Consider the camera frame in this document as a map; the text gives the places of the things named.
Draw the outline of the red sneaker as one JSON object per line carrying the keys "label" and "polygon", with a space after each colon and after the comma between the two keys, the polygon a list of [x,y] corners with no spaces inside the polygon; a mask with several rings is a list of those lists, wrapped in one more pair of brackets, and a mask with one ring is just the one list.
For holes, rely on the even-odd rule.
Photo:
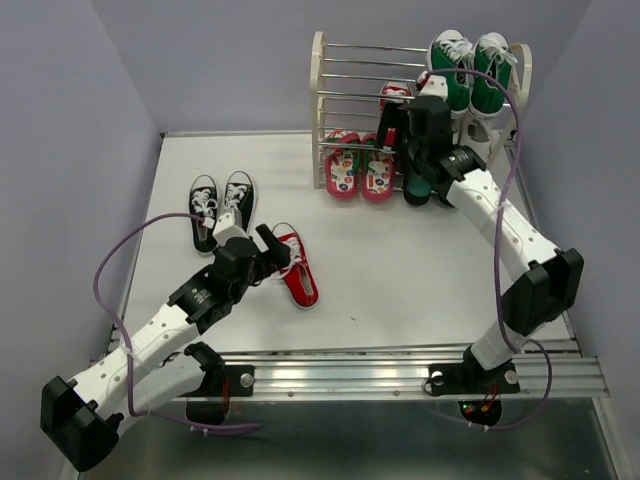
{"label": "red sneaker", "polygon": [[299,233],[288,222],[277,223],[272,232],[289,248],[288,264],[279,270],[278,278],[284,282],[299,308],[313,308],[319,300],[319,291]]}
{"label": "red sneaker", "polygon": [[413,98],[410,85],[406,82],[388,81],[380,92],[380,115],[386,102],[402,103],[405,106]]}

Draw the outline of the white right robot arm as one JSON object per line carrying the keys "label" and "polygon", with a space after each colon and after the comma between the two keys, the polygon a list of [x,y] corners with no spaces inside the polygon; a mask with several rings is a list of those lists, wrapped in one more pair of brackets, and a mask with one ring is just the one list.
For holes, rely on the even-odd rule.
{"label": "white right robot arm", "polygon": [[419,175],[462,212],[494,249],[494,267],[512,281],[498,290],[497,318],[464,353],[463,384],[482,390],[543,325],[573,306],[584,259],[539,234],[504,198],[481,156],[453,141],[448,104],[438,96],[387,100],[376,145],[396,151],[407,171]]}

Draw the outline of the pink patterned sandal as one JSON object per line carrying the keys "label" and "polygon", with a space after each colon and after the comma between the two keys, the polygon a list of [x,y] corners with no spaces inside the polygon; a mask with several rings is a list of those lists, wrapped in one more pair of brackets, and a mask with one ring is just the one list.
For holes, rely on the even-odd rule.
{"label": "pink patterned sandal", "polygon": [[392,155],[365,149],[362,153],[363,197],[371,203],[382,203],[392,197],[395,164]]}
{"label": "pink patterned sandal", "polygon": [[325,147],[326,190],[334,198],[349,200],[357,192],[360,153],[358,148],[346,148],[346,145],[359,145],[360,136],[356,132],[334,130],[327,136],[326,142],[340,144],[340,147]]}

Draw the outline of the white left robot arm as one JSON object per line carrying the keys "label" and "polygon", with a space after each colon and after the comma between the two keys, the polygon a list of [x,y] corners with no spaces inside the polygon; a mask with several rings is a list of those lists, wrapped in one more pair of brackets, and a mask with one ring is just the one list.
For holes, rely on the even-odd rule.
{"label": "white left robot arm", "polygon": [[158,415],[159,406],[197,390],[215,392],[224,363],[200,341],[231,313],[246,291],[291,263],[291,249],[267,225],[256,228],[261,250],[240,227],[217,227],[211,263],[177,288],[134,334],[123,332],[114,351],[69,380],[42,389],[40,427],[78,472],[114,450],[126,423]]}

